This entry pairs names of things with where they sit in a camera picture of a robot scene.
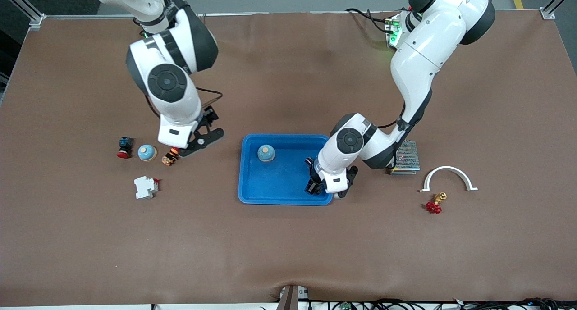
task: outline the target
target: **light blue ball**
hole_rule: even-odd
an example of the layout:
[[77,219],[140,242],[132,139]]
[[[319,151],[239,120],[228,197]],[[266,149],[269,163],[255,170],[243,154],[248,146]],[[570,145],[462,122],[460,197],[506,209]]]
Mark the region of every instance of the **light blue ball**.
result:
[[153,160],[156,156],[156,148],[150,144],[144,144],[138,148],[138,157],[144,161]]
[[263,144],[258,148],[258,158],[263,162],[269,162],[275,158],[275,149],[268,144]]

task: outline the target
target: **blue tray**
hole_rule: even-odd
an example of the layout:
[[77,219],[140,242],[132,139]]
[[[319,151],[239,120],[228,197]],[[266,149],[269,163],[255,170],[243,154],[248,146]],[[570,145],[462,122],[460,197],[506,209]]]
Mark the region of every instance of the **blue tray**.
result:
[[[241,152],[238,197],[251,205],[327,205],[332,194],[310,195],[307,157],[316,158],[328,138],[323,135],[247,135]],[[258,148],[270,144],[275,158],[262,162]]]

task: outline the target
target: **robotic arm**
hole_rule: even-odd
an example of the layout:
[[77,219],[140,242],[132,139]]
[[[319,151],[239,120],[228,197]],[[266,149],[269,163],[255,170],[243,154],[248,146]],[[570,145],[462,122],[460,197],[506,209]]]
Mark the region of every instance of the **robotic arm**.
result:
[[405,108],[390,134],[365,117],[348,114],[330,132],[330,139],[316,160],[309,160],[311,180],[306,191],[346,195],[357,158],[370,168],[393,164],[397,149],[423,117],[431,99],[431,83],[460,44],[478,40],[495,20],[491,0],[408,0],[412,10],[385,21],[387,40],[397,49],[391,73],[404,99]]
[[[210,68],[218,55],[216,41],[186,0],[99,0],[134,14],[146,38],[130,45],[126,66],[134,82],[160,112],[158,141],[182,148],[186,156],[220,139],[210,131],[218,119],[204,111],[189,75]],[[205,126],[206,135],[198,128]],[[189,142],[191,134],[194,140]]]

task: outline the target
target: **brown tabletop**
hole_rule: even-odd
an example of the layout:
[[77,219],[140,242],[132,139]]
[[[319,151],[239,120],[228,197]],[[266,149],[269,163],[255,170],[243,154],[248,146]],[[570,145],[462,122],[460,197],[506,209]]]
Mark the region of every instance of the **brown tabletop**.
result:
[[[409,139],[422,170],[360,172],[324,207],[244,205],[249,133],[326,133],[346,113],[396,119],[393,52],[348,14],[208,17],[219,41],[197,86],[225,138],[161,164],[115,156],[121,136],[157,143],[158,119],[124,65],[132,20],[45,20],[0,109],[1,304],[271,301],[287,284],[317,299],[577,298],[577,77],[553,21],[498,12],[433,82]],[[210,96],[201,94],[204,100]],[[465,191],[465,171],[479,191]],[[162,179],[137,201],[133,180]],[[439,215],[422,205],[449,198]]]

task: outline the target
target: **white curved handle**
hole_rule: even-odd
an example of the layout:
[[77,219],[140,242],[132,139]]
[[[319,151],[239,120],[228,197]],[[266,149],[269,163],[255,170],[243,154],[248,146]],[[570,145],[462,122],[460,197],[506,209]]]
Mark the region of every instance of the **white curved handle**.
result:
[[423,187],[423,189],[421,189],[421,193],[423,193],[423,191],[430,191],[430,183],[431,183],[431,177],[433,177],[433,174],[435,174],[436,172],[438,172],[441,169],[447,169],[447,170],[451,170],[451,172],[459,175],[459,177],[461,179],[463,179],[463,181],[465,182],[465,186],[467,186],[467,191],[478,191],[477,187],[473,187],[471,180],[468,179],[467,175],[460,169],[458,168],[454,168],[451,166],[441,166],[441,167],[437,167],[435,169],[433,169],[425,178],[425,186]]

